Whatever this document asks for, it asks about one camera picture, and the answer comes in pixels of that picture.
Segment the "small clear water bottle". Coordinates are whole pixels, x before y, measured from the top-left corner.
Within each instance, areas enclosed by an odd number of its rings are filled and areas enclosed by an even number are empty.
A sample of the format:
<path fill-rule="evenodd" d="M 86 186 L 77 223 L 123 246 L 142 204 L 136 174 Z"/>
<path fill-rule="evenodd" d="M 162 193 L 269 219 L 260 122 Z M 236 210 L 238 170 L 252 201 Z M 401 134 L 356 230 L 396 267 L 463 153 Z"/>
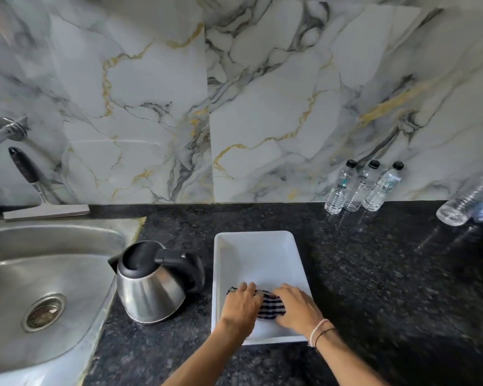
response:
<path fill-rule="evenodd" d="M 389 169 L 380 175 L 374 187 L 370 190 L 362 203 L 362 206 L 366 210 L 375 212 L 384 204 L 386 198 L 401 181 L 401 171 L 403 168 L 404 163 L 396 161 Z"/>
<path fill-rule="evenodd" d="M 347 201 L 344 203 L 344 209 L 349 212 L 358 211 L 367 194 L 378 181 L 380 174 L 380 162 L 378 160 L 373 159 L 367 166 L 363 167 L 358 173 Z"/>
<path fill-rule="evenodd" d="M 349 159 L 340 169 L 324 204 L 328 214 L 336 215 L 341 212 L 357 176 L 356 166 L 357 161 Z"/>

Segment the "stainless steel sink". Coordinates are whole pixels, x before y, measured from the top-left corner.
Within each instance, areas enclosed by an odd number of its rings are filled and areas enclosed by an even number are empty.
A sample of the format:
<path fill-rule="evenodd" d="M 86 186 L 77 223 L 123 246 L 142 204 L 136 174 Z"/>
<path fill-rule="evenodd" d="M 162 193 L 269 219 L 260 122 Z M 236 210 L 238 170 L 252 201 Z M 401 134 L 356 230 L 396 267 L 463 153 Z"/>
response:
<path fill-rule="evenodd" d="M 82 386 L 115 298 L 108 260 L 145 220 L 0 220 L 0 386 Z M 24 331 L 26 311 L 51 293 L 66 297 L 62 316 Z"/>

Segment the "person's right hand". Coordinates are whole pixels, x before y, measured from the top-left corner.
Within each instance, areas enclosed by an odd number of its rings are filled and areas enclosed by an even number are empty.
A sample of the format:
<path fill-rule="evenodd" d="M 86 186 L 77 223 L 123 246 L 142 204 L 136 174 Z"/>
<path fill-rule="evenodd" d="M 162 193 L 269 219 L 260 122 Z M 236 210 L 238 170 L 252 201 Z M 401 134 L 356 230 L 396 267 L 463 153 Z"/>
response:
<path fill-rule="evenodd" d="M 302 292 L 302 306 L 285 307 L 285 314 L 276 318 L 277 324 L 281 327 L 291 329 L 308 340 L 324 321 L 321 311 L 305 292 Z"/>

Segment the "striped dark cloth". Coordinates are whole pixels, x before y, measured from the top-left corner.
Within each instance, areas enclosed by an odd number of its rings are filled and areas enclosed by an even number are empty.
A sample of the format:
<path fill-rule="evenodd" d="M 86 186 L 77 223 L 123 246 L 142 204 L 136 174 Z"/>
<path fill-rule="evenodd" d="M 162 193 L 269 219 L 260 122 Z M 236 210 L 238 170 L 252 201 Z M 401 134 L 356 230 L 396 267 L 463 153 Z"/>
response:
<path fill-rule="evenodd" d="M 258 312 L 257 320 L 275 320 L 278 316 L 285 314 L 285 307 L 280 298 L 274 296 L 270 291 L 259 289 L 258 291 L 263 294 L 263 304 Z"/>

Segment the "person's left hand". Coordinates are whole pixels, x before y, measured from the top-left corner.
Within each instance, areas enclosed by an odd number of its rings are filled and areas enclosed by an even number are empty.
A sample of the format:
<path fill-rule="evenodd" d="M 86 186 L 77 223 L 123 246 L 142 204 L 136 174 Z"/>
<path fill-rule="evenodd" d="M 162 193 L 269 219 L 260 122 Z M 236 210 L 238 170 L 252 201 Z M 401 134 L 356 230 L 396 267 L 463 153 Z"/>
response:
<path fill-rule="evenodd" d="M 262 304 L 262 293 L 259 298 L 240 298 L 229 292 L 221 311 L 219 326 L 229 336 L 243 342 L 253 331 Z"/>

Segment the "person's left forearm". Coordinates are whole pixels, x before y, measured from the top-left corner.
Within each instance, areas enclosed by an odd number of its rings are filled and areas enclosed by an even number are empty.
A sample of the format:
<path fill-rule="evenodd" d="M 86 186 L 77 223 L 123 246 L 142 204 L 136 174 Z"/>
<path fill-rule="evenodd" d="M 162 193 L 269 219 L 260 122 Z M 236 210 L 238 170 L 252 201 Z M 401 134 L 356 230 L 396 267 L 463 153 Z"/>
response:
<path fill-rule="evenodd" d="M 161 386 L 214 386 L 254 323 L 221 320 L 199 347 Z"/>

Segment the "stainless steel electric kettle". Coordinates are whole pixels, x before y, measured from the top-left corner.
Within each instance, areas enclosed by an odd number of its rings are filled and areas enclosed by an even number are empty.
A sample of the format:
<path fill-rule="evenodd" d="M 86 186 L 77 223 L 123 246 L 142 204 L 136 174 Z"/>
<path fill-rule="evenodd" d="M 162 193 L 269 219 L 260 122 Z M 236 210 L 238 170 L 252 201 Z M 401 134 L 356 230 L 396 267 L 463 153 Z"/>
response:
<path fill-rule="evenodd" d="M 141 324 L 171 317 L 186 297 L 200 293 L 206 274 L 200 257 L 141 240 L 108 260 L 116 273 L 117 294 L 130 319 Z"/>

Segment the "sink drain strainer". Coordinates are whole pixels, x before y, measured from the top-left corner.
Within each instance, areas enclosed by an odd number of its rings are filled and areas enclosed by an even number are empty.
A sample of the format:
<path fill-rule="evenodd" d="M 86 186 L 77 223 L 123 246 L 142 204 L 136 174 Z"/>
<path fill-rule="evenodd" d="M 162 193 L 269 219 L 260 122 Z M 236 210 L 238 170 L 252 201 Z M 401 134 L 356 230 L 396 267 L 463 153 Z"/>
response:
<path fill-rule="evenodd" d="M 21 327 L 26 332 L 42 331 L 56 322 L 64 313 L 66 297 L 61 293 L 51 293 L 34 302 L 21 319 Z"/>

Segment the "black handled squeegee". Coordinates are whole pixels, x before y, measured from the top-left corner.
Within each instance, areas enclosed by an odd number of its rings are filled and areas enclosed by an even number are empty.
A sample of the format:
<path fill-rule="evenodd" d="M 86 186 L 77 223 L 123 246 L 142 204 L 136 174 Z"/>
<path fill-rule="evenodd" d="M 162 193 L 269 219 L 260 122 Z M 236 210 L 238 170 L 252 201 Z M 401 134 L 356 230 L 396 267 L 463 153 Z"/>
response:
<path fill-rule="evenodd" d="M 39 194 L 41 203 L 35 207 L 4 212 L 3 219 L 5 221 L 67 218 L 90 214 L 88 205 L 55 205 L 50 203 L 41 187 L 40 177 L 33 162 L 19 148 L 10 147 L 8 152 L 19 173 Z"/>

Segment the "dark thin wrist band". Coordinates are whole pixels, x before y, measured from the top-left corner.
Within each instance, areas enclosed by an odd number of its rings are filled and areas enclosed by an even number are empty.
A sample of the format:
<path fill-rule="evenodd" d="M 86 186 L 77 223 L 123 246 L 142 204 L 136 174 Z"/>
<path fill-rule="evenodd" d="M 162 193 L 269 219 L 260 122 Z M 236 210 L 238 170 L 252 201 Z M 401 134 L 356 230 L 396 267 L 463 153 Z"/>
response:
<path fill-rule="evenodd" d="M 320 339 L 322 336 L 324 336 L 326 333 L 331 332 L 331 331 L 336 331 L 336 327 L 334 327 L 334 326 L 333 326 L 333 327 L 330 327 L 330 328 L 328 328 L 328 329 L 326 329 L 326 330 L 322 331 L 322 332 L 321 332 L 321 333 L 320 333 L 320 334 L 319 334 L 319 335 L 316 337 L 316 339 L 315 339 L 315 341 L 314 341 L 314 343 L 313 343 L 312 347 L 313 347 L 313 348 L 315 348 L 315 349 L 317 349 L 317 343 L 318 343 L 318 340 L 319 340 L 319 339 Z"/>

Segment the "person's right forearm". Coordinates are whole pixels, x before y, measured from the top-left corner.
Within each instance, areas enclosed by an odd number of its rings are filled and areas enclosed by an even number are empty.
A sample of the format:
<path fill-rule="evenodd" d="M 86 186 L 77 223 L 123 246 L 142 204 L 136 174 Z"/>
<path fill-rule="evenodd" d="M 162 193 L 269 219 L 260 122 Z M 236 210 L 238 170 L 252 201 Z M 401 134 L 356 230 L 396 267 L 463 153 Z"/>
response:
<path fill-rule="evenodd" d="M 310 346 L 322 331 L 333 326 L 325 319 L 309 340 Z M 339 386 L 391 386 L 348 347 L 337 330 L 322 336 L 316 350 L 328 364 Z"/>

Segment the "white rectangular tray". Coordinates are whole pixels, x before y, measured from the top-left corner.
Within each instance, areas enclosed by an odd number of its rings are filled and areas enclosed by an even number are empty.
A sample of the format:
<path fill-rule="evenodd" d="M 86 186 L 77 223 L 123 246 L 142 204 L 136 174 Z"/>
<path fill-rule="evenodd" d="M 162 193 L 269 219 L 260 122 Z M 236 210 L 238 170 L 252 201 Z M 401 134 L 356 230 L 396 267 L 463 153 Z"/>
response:
<path fill-rule="evenodd" d="M 312 294 L 289 231 L 218 233 L 214 238 L 211 330 L 219 320 L 228 290 L 242 281 L 254 282 L 259 290 L 267 291 L 286 283 Z"/>

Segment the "chrome wall tap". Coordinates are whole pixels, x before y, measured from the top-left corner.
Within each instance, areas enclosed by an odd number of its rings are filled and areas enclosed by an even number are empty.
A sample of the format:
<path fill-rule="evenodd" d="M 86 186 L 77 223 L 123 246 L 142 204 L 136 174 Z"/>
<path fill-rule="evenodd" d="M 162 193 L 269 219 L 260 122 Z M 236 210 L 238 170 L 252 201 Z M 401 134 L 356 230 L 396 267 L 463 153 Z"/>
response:
<path fill-rule="evenodd" d="M 28 136 L 28 116 L 19 120 L 8 117 L 0 117 L 0 144 L 7 139 L 15 142 L 23 142 Z"/>

